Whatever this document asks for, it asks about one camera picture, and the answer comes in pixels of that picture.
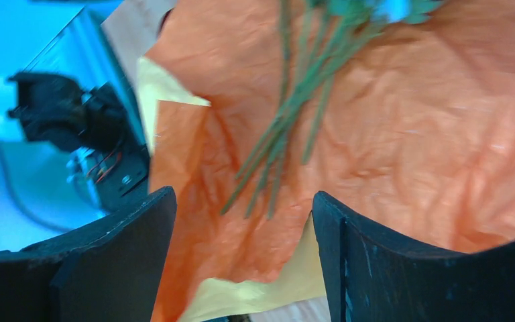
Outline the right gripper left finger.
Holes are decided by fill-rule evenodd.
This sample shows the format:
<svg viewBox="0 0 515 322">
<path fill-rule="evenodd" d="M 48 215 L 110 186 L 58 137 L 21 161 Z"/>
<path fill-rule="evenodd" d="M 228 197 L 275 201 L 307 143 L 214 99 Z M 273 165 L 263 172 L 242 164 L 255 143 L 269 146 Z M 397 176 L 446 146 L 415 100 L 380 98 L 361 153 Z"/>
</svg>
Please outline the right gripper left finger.
<svg viewBox="0 0 515 322">
<path fill-rule="evenodd" d="M 149 321 L 176 210 L 165 186 L 68 233 L 0 251 L 0 321 Z"/>
</svg>

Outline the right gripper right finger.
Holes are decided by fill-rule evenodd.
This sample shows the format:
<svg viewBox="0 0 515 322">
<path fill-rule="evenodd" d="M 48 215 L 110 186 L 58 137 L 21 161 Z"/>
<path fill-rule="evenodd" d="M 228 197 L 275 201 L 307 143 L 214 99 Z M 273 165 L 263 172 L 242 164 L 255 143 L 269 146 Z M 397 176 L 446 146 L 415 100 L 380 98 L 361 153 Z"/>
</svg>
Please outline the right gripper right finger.
<svg viewBox="0 0 515 322">
<path fill-rule="evenodd" d="M 312 218 L 332 321 L 515 321 L 515 241 L 438 248 L 323 191 Z"/>
</svg>

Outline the orange yellow wrapping paper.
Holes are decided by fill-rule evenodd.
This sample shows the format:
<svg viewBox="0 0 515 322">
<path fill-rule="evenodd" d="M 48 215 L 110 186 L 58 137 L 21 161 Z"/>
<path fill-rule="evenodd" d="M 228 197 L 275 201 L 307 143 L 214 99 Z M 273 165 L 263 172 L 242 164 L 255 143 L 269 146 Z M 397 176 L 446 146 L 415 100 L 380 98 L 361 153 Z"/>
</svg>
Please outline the orange yellow wrapping paper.
<svg viewBox="0 0 515 322">
<path fill-rule="evenodd" d="M 150 185 L 178 208 L 153 321 L 269 310 L 325 292 L 312 198 L 326 191 L 422 242 L 477 252 L 515 239 L 515 1 L 447 1 L 394 24 L 335 76 L 308 164 L 316 102 L 289 143 L 276 213 L 234 176 L 279 99 L 276 1 L 179 1 L 139 61 L 160 93 Z"/>
</svg>

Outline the yellow flower bouquet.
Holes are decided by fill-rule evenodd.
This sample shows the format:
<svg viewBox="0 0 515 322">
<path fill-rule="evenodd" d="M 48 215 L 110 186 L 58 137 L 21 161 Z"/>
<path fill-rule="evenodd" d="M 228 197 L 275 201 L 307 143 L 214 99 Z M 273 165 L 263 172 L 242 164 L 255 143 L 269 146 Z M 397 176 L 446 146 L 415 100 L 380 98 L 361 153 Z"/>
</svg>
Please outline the yellow flower bouquet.
<svg viewBox="0 0 515 322">
<path fill-rule="evenodd" d="M 337 71 L 389 24 L 420 24 L 429 20 L 442 1 L 306 1 L 304 21 L 297 41 L 297 67 L 290 75 L 290 4 L 280 2 L 279 34 L 282 77 L 278 110 L 237 174 L 238 185 L 221 209 L 226 214 L 259 166 L 260 179 L 245 216 L 249 217 L 260 193 L 271 185 L 268 217 L 275 213 L 282 183 L 290 134 L 304 104 L 321 92 L 301 162 L 306 164 L 325 113 Z"/>
</svg>

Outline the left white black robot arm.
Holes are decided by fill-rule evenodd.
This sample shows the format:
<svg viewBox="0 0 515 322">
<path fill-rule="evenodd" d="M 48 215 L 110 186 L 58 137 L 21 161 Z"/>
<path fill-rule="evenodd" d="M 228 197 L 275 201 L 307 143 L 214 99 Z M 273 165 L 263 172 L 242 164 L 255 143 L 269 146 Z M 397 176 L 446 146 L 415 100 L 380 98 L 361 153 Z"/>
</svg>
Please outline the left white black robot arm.
<svg viewBox="0 0 515 322">
<path fill-rule="evenodd" d="M 86 91 L 73 78 L 48 72 L 18 72 L 8 81 L 17 85 L 17 106 L 7 116 L 19 121 L 29 142 L 107 153 L 130 136 L 127 112 L 109 83 Z"/>
</svg>

